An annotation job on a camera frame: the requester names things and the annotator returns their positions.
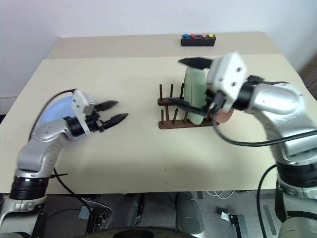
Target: black cable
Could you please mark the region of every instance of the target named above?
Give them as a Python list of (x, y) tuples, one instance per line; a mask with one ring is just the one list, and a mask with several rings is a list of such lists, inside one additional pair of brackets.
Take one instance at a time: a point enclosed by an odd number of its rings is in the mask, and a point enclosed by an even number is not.
[(64, 184), (64, 182), (60, 179), (60, 177), (58, 176), (58, 173), (56, 171), (56, 169), (54, 168), (54, 174), (56, 175), (57, 180), (59, 181), (60, 185), (62, 185), (71, 195), (73, 195), (78, 201), (80, 201), (85, 207), (87, 207), (89, 215), (90, 215), (90, 219), (91, 221), (93, 221), (93, 216), (92, 216), (92, 211), (90, 209), (90, 206), (80, 197), (78, 196), (76, 193), (74, 193), (69, 187), (66, 186), (66, 184)]
[(268, 141), (261, 141), (261, 142), (242, 142), (242, 141), (231, 140), (228, 137), (226, 137), (225, 135), (223, 135), (217, 126), (217, 122), (215, 121), (215, 117), (211, 118), (211, 123), (212, 123), (212, 126), (213, 126), (215, 132), (226, 142), (229, 142), (230, 144), (233, 144), (233, 145), (249, 146), (249, 147), (261, 147), (261, 146), (275, 145), (275, 144), (283, 143), (286, 141), (296, 140), (296, 139), (300, 139), (300, 138), (304, 138), (304, 137), (308, 137), (308, 136), (312, 136), (312, 135), (317, 134), (317, 130), (312, 130), (309, 132), (291, 135), (291, 136), (287, 136), (287, 137), (283, 137), (283, 138), (275, 139), (275, 140), (268, 140)]
[(42, 108), (42, 110), (40, 111), (39, 115), (36, 117), (36, 119), (35, 119), (35, 121), (34, 121), (34, 124), (33, 124), (33, 126), (32, 126), (31, 132), (30, 132), (30, 134), (29, 134), (29, 140), (31, 139), (31, 137), (32, 137), (32, 132), (33, 132), (33, 130), (34, 130), (36, 124), (38, 123), (38, 121), (39, 121), (39, 119), (40, 119), (40, 117), (41, 117), (43, 111), (44, 111), (45, 108), (48, 106), (48, 104), (50, 104), (51, 101), (52, 101), (54, 98), (58, 97), (59, 95), (64, 94), (64, 93), (73, 93), (74, 91), (75, 91), (75, 89), (68, 89), (68, 90), (65, 90), (65, 91), (61, 91), (61, 92), (55, 94), (54, 96), (52, 96), (51, 99), (48, 100), (48, 102), (44, 105), (44, 107)]
[(64, 209), (64, 210), (61, 210), (61, 211), (58, 211), (58, 212), (55, 212), (51, 215), (48, 216), (48, 219), (55, 216), (55, 215), (58, 215), (59, 213), (62, 213), (62, 212), (66, 212), (66, 211), (80, 211), (79, 208), (68, 208), (68, 209)]
[(265, 228), (264, 228), (264, 224), (263, 224), (263, 220), (262, 220), (262, 215), (261, 215), (261, 208), (260, 208), (260, 190), (262, 187), (262, 183), (263, 180), (265, 178), (265, 176), (268, 174), (268, 172), (270, 172), (272, 169), (274, 169), (276, 167), (276, 165), (272, 165), (271, 167), (269, 167), (264, 174), (262, 175), (260, 182), (259, 182), (259, 187), (257, 190), (257, 211), (258, 211), (258, 217), (259, 217), (259, 222), (260, 222), (260, 226), (261, 226), (261, 230), (262, 230), (262, 234), (263, 237), (266, 238), (266, 233), (265, 233)]

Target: wooden peg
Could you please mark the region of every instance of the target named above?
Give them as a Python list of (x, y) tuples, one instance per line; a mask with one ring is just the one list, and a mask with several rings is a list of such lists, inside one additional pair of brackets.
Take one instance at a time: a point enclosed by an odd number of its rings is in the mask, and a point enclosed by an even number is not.
[(183, 98), (183, 91), (184, 91), (184, 83), (182, 83), (182, 87), (180, 88), (180, 98)]
[(170, 97), (173, 97), (173, 84), (170, 85)]
[(187, 120), (187, 116), (188, 116), (188, 111), (185, 112), (184, 123), (185, 123), (186, 120)]
[(160, 121), (162, 125), (164, 125), (164, 110), (163, 109), (160, 111)]
[(159, 85), (159, 99), (162, 101), (162, 85)]
[(174, 118), (172, 122), (173, 124), (175, 124), (177, 113), (178, 113), (178, 108), (175, 109)]
[(169, 120), (168, 106), (165, 106), (166, 120)]

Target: metal bracket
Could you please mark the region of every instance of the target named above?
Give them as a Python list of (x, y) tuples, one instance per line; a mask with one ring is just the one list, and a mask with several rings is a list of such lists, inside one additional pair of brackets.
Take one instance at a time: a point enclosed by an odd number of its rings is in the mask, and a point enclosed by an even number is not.
[(221, 219), (230, 222), (233, 227), (236, 228), (238, 238), (248, 238), (248, 231), (246, 221), (243, 215), (231, 215), (226, 212), (221, 213)]
[(93, 215), (93, 223), (90, 219), (88, 219), (87, 226), (86, 226), (86, 234), (92, 234), (95, 232), (99, 232), (103, 230), (106, 226), (106, 223), (109, 219), (109, 213), (103, 212), (98, 215)]

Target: black box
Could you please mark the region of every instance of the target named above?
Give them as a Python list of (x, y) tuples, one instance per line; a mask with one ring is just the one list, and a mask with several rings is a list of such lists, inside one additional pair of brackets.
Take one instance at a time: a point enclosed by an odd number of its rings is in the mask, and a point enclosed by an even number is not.
[(193, 35), (187, 36), (188, 37), (186, 38), (186, 34), (182, 35), (182, 46), (214, 46), (214, 43), (216, 42), (215, 35), (212, 35), (212, 37), (207, 35), (205, 38), (202, 35), (194, 35), (194, 38), (191, 38)]

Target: beige tabletop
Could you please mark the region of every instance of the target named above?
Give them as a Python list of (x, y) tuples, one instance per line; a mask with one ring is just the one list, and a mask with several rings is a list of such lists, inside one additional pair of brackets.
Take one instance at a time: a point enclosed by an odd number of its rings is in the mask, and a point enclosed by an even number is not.
[[(214, 58), (237, 50), (243, 55), (248, 74), (268, 81), (287, 81), (300, 88), (315, 122), (316, 101), (263, 33), (216, 34), (214, 48), (182, 48), (179, 37), (60, 39), (0, 126), (0, 191), (10, 191), (18, 151), (26, 144), (46, 100), (69, 88), (88, 92), (99, 102), (118, 100), (120, 104), (101, 113), (104, 119), (129, 113), (119, 125), (62, 150), (56, 168), (59, 173), (69, 173), (63, 180), (76, 193), (256, 189), (263, 172), (274, 163), (270, 149), (228, 144), (212, 127), (160, 130), (159, 84), (163, 85), (163, 96), (168, 96), (171, 83), (177, 95), (186, 69), (177, 63), (179, 59)], [(236, 140), (265, 140), (262, 125), (252, 115), (238, 111), (220, 129)], [(263, 188), (273, 188), (275, 181), (273, 171)], [(65, 191), (52, 179), (48, 193)]]

